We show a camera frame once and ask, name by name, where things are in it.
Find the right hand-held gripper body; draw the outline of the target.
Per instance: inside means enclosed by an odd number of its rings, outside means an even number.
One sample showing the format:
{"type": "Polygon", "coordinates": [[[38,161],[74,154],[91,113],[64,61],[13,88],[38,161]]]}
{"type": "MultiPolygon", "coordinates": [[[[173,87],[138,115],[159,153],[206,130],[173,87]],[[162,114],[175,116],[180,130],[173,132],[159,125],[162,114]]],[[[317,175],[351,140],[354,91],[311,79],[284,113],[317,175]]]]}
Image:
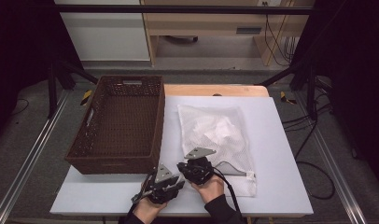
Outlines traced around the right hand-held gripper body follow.
{"type": "Polygon", "coordinates": [[[189,182],[203,185],[214,173],[212,163],[207,156],[215,153],[216,151],[213,149],[196,147],[185,156],[187,161],[179,162],[177,168],[189,182]]]}

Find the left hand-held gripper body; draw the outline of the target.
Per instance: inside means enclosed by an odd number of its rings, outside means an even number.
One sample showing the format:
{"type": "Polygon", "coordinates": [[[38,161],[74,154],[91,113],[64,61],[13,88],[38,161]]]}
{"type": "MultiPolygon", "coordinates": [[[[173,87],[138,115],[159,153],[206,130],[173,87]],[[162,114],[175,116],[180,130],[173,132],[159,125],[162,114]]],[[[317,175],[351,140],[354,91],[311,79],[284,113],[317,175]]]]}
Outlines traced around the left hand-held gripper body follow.
{"type": "Polygon", "coordinates": [[[149,198],[153,203],[167,203],[176,197],[176,190],[171,190],[174,184],[168,184],[167,180],[174,175],[163,164],[157,167],[147,175],[140,191],[132,197],[132,203],[139,203],[144,198],[149,198]]]}

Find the white mesh laundry bag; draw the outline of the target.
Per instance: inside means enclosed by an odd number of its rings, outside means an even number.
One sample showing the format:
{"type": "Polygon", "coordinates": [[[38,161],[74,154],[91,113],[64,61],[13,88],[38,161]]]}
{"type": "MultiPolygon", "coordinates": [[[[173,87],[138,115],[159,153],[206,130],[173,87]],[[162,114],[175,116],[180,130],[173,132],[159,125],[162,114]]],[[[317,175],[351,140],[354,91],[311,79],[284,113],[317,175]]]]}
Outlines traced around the white mesh laundry bag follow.
{"type": "Polygon", "coordinates": [[[214,150],[206,158],[223,173],[239,197],[255,197],[257,180],[244,118],[239,107],[179,105],[185,155],[197,147],[214,150]]]}

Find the white garment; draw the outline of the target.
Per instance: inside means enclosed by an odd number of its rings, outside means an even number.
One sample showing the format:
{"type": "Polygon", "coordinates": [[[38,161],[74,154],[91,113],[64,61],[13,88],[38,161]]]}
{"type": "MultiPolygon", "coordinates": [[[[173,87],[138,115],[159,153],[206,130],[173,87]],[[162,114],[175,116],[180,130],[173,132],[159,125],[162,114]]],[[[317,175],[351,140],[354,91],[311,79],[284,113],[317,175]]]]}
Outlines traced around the white garment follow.
{"type": "Polygon", "coordinates": [[[231,162],[233,157],[246,151],[246,140],[241,130],[225,116],[206,116],[197,119],[193,128],[193,143],[197,147],[213,149],[210,156],[214,164],[231,162]]]}

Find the brown woven basket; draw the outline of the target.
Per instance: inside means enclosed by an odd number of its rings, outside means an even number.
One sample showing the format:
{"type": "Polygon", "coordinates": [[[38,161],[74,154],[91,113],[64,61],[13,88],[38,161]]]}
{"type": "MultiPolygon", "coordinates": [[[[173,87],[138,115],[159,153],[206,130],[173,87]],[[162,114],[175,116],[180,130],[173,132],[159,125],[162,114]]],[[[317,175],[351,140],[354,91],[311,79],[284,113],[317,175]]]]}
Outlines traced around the brown woven basket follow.
{"type": "Polygon", "coordinates": [[[103,76],[65,159],[83,175],[147,174],[159,163],[161,76],[103,76]]]}

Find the person's right hand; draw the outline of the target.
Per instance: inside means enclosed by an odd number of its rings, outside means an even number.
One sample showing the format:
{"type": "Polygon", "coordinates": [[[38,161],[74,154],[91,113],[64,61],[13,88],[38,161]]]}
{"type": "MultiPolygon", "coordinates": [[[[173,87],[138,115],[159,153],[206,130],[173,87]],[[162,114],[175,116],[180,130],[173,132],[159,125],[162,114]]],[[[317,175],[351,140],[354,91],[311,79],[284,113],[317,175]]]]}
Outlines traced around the person's right hand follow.
{"type": "Polygon", "coordinates": [[[191,183],[191,186],[201,195],[204,203],[210,203],[224,194],[224,181],[215,175],[202,185],[191,183]]]}

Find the person's left hand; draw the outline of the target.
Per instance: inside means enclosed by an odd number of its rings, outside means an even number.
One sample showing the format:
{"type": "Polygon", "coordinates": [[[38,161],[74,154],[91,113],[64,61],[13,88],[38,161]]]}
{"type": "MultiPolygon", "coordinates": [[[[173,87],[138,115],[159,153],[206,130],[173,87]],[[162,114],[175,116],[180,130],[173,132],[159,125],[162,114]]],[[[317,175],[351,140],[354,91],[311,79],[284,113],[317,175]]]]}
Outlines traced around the person's left hand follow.
{"type": "Polygon", "coordinates": [[[144,224],[151,224],[160,211],[166,206],[167,203],[153,203],[149,198],[144,198],[135,207],[133,214],[144,224]]]}

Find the white table board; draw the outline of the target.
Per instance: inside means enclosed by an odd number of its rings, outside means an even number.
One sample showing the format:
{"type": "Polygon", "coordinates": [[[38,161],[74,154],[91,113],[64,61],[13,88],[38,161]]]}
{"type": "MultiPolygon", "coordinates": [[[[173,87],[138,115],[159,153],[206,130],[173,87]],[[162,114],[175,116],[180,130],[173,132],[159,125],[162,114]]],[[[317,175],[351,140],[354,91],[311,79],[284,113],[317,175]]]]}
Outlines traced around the white table board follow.
{"type": "MultiPolygon", "coordinates": [[[[256,195],[237,198],[244,216],[303,217],[313,213],[271,97],[168,96],[161,162],[172,172],[184,158],[177,113],[179,105],[241,108],[256,175],[256,195]]],[[[143,175],[83,175],[72,167],[50,212],[64,216],[124,215],[144,180],[143,175]]]]}

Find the yellow black tape marker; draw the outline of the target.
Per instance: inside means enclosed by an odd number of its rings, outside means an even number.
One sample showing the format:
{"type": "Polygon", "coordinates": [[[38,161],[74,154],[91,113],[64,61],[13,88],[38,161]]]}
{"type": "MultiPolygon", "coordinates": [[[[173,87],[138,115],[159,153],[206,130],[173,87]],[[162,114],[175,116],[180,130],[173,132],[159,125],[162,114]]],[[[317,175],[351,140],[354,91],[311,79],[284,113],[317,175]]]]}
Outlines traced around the yellow black tape marker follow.
{"type": "Polygon", "coordinates": [[[291,104],[291,105],[296,105],[297,104],[297,101],[296,100],[290,100],[287,98],[286,94],[283,92],[283,91],[280,91],[280,100],[281,102],[283,103],[288,103],[288,104],[291,104]]]}
{"type": "Polygon", "coordinates": [[[88,100],[90,99],[91,97],[91,93],[92,93],[92,90],[86,90],[83,97],[82,97],[82,100],[80,102],[80,105],[86,105],[86,103],[88,102],[88,100]]]}

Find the black metal stand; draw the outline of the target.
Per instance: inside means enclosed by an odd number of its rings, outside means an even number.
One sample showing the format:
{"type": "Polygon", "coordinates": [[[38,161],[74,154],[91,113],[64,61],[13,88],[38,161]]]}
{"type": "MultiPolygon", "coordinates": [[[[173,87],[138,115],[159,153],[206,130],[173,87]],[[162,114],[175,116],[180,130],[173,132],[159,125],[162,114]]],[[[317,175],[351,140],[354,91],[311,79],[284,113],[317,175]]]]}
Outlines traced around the black metal stand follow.
{"type": "Polygon", "coordinates": [[[315,89],[316,89],[316,70],[311,60],[300,60],[297,63],[290,65],[287,69],[281,71],[277,75],[270,77],[261,83],[259,86],[268,87],[276,81],[293,74],[294,78],[291,80],[289,86],[293,91],[298,91],[307,84],[306,93],[306,112],[312,120],[316,120],[316,102],[315,102],[315,89]]]}
{"type": "Polygon", "coordinates": [[[98,79],[87,73],[83,68],[74,66],[66,61],[56,61],[52,63],[48,69],[49,119],[57,112],[56,81],[59,81],[65,90],[72,90],[76,86],[76,82],[72,78],[73,74],[77,74],[93,84],[98,83],[98,79]]]}

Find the beige wooden desk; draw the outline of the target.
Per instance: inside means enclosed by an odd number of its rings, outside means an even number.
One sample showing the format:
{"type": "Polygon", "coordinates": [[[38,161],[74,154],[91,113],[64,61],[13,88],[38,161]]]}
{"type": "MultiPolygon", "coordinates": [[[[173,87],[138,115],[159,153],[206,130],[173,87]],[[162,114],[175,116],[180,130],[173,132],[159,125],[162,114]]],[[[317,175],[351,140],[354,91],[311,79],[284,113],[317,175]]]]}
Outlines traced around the beige wooden desk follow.
{"type": "MultiPolygon", "coordinates": [[[[315,0],[140,0],[143,6],[312,7],[315,0]]],[[[302,35],[306,15],[146,13],[147,33],[155,36],[248,35],[264,65],[283,48],[284,37],[302,35]]]]}

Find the white cabinet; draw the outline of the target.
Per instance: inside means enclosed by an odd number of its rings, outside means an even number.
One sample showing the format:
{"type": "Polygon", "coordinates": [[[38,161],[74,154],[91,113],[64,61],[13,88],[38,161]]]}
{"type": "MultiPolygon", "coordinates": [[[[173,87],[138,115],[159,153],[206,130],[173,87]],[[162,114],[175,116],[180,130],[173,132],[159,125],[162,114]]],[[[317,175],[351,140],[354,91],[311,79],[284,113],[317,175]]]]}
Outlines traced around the white cabinet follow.
{"type": "Polygon", "coordinates": [[[141,13],[62,13],[82,62],[148,61],[141,13]]]}

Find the black curtain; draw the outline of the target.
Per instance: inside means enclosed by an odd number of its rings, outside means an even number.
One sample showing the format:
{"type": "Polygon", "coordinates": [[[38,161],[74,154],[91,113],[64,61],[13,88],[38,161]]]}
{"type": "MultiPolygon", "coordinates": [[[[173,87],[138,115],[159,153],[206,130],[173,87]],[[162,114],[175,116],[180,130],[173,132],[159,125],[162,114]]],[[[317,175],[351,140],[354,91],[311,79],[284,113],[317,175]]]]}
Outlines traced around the black curtain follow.
{"type": "Polygon", "coordinates": [[[379,0],[316,0],[297,52],[328,35],[316,72],[332,82],[331,102],[349,141],[379,181],[379,0]]]}
{"type": "Polygon", "coordinates": [[[54,0],[0,0],[0,134],[19,92],[45,80],[58,60],[80,68],[54,0]]]}

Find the aluminium floor rail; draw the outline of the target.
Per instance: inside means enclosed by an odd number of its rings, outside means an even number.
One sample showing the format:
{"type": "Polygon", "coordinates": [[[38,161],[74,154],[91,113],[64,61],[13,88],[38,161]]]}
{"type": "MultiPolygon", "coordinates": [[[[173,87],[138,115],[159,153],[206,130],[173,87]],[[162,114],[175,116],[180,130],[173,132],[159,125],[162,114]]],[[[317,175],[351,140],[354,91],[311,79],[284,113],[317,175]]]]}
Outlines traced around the aluminium floor rail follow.
{"type": "MultiPolygon", "coordinates": [[[[294,95],[297,97],[299,105],[303,112],[306,112],[306,94],[303,92],[295,92],[294,95]]],[[[336,193],[338,194],[341,203],[344,207],[352,224],[367,224],[367,220],[363,215],[363,212],[358,205],[352,190],[350,189],[344,174],[342,173],[337,161],[333,158],[330,148],[321,131],[315,127],[313,130],[314,142],[316,148],[319,151],[320,157],[324,162],[327,172],[335,186],[336,193]]]]}
{"type": "Polygon", "coordinates": [[[13,206],[21,195],[21,191],[33,171],[40,154],[44,150],[44,147],[48,142],[49,137],[54,130],[54,127],[57,124],[70,95],[71,91],[62,91],[56,111],[52,114],[50,119],[47,119],[43,129],[36,138],[30,152],[24,160],[21,169],[17,172],[15,179],[10,185],[5,197],[2,202],[0,202],[0,224],[5,224],[13,206]]]}

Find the black frame bar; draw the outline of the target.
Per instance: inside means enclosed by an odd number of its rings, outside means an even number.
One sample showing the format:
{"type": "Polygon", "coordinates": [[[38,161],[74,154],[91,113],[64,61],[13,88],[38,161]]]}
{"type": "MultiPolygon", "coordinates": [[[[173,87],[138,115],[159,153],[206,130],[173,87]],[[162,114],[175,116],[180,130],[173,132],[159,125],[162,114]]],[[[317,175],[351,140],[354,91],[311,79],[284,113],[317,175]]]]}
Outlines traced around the black frame bar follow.
{"type": "Polygon", "coordinates": [[[185,13],[185,14],[268,14],[311,15],[313,7],[225,7],[225,6],[133,6],[133,5],[56,5],[60,12],[74,13],[185,13]]]}

